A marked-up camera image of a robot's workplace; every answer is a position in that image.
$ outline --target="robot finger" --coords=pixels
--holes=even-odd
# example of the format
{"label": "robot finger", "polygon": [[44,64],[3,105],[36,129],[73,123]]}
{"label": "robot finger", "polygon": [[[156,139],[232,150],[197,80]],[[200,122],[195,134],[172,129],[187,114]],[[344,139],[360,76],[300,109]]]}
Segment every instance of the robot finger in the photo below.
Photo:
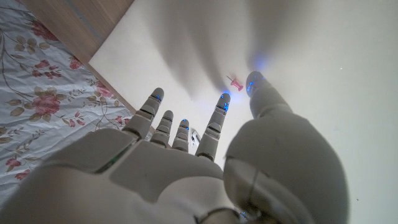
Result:
{"label": "robot finger", "polygon": [[145,138],[157,110],[159,109],[160,103],[163,100],[163,96],[163,89],[156,88],[122,131],[133,133],[137,135],[139,139]]}
{"label": "robot finger", "polygon": [[168,110],[164,113],[163,118],[160,120],[158,127],[155,130],[151,142],[160,144],[162,147],[167,147],[170,138],[170,129],[173,122],[173,112]]}
{"label": "robot finger", "polygon": [[231,97],[227,93],[222,94],[218,99],[216,108],[214,109],[213,115],[211,115],[206,131],[198,146],[195,154],[196,156],[203,156],[214,161],[218,140],[220,139],[221,128],[223,127],[230,101]]}
{"label": "robot finger", "polygon": [[188,152],[188,133],[189,133],[189,121],[183,119],[178,127],[177,134],[173,142],[172,149],[178,149],[183,152]]}

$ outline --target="floral bedsheet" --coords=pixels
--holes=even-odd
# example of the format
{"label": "floral bedsheet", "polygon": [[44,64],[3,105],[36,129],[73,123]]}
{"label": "floral bedsheet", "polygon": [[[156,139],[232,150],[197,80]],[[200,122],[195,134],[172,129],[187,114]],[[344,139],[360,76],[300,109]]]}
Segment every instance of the floral bedsheet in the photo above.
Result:
{"label": "floral bedsheet", "polygon": [[131,112],[19,1],[0,2],[0,208],[49,155]]}

